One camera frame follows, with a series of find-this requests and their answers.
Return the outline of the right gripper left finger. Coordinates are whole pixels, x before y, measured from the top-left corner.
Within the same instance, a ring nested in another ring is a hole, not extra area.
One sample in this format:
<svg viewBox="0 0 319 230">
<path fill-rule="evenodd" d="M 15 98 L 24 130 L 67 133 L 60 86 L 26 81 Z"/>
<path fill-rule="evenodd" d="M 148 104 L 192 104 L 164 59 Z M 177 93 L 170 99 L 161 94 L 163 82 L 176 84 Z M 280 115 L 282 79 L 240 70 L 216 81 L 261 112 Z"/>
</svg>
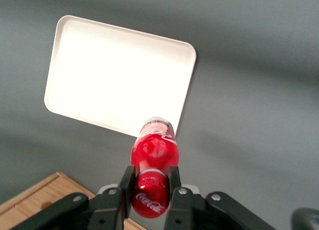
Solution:
<svg viewBox="0 0 319 230">
<path fill-rule="evenodd" d="M 119 184 L 104 186 L 96 197 L 71 193 L 14 226 L 13 230 L 122 230 L 131 209 L 130 193 L 136 178 L 127 166 Z"/>
</svg>

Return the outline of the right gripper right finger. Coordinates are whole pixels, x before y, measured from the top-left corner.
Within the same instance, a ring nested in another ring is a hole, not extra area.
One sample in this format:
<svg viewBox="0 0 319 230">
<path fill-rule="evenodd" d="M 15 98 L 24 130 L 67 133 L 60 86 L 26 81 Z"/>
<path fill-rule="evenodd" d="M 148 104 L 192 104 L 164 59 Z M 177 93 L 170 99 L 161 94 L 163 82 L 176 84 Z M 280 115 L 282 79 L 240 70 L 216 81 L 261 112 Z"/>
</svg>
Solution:
<svg viewBox="0 0 319 230">
<path fill-rule="evenodd" d="M 183 187 L 179 168 L 170 167 L 170 205 L 165 230 L 273 230 L 274 228 L 224 192 L 202 197 Z"/>
</svg>

